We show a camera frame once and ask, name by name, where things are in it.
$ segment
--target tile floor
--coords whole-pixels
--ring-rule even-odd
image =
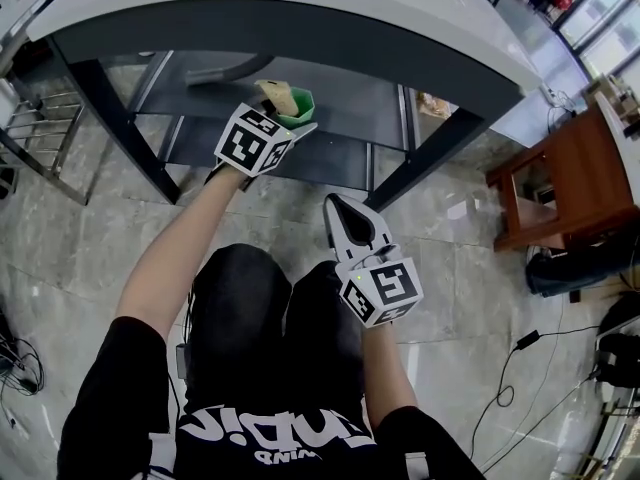
[[[139,124],[152,147],[158,147],[166,119],[146,117]],[[400,160],[384,151],[377,158],[378,179]],[[1,478],[55,477],[62,425],[128,273],[207,174],[179,166],[170,171],[184,190],[177,206],[166,204],[87,117],[63,178],[77,187],[93,186],[88,206],[78,206],[23,172],[16,194],[0,211],[2,306],[15,333],[37,348],[46,370],[46,387],[38,396],[4,393],[6,407],[29,439],[0,418]],[[321,205],[332,190],[261,177],[248,193],[234,198],[211,250],[234,242],[254,244],[269,251],[295,281],[331,258]],[[364,198],[363,193],[341,191]],[[596,295],[569,305],[562,297],[529,295],[524,253],[496,255],[491,249],[500,228],[500,206],[478,171],[445,165],[384,214],[396,240],[416,262],[425,292],[420,307],[396,325],[408,375],[421,407],[468,451],[475,422],[495,396],[515,341],[534,329],[549,332],[598,323],[614,299]],[[174,373],[180,324],[179,319],[168,348]],[[589,373],[591,334],[543,340],[514,355],[506,381],[516,389],[515,400],[509,408],[489,410],[476,441],[479,466],[514,443]],[[183,397],[183,384],[177,382],[177,387]],[[583,386],[488,478],[559,478],[585,447],[598,405],[594,386]]]

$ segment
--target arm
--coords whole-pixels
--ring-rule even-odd
[[[362,350],[367,414],[375,430],[388,414],[401,407],[417,407],[418,402],[400,361],[391,324],[365,329]]]
[[[245,175],[222,168],[142,255],[116,317],[142,320],[167,340],[229,201]]]

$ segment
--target black t-shirt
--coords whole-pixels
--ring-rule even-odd
[[[167,351],[134,318],[114,320],[62,432],[58,478],[482,479],[449,434],[415,407],[375,432],[331,407],[256,414],[213,406],[169,432]]]

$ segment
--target green container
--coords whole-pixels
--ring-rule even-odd
[[[292,87],[291,96],[293,96],[293,100],[296,102],[296,105],[298,105],[298,115],[296,117],[281,116],[278,113],[276,113],[276,115],[282,126],[293,130],[311,121],[313,111],[316,109],[316,104],[313,101],[311,91],[307,91],[306,89]]]

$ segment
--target desk shelf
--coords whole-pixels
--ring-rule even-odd
[[[271,174],[370,191],[372,145],[410,150],[411,108],[407,91],[385,80],[286,58],[231,83],[188,87],[189,70],[240,64],[248,54],[168,52],[156,54],[131,98],[134,114],[176,116],[159,158],[181,165],[214,165],[213,151],[224,126],[241,102],[257,101],[259,79],[286,80],[314,96],[319,128],[287,154]]]

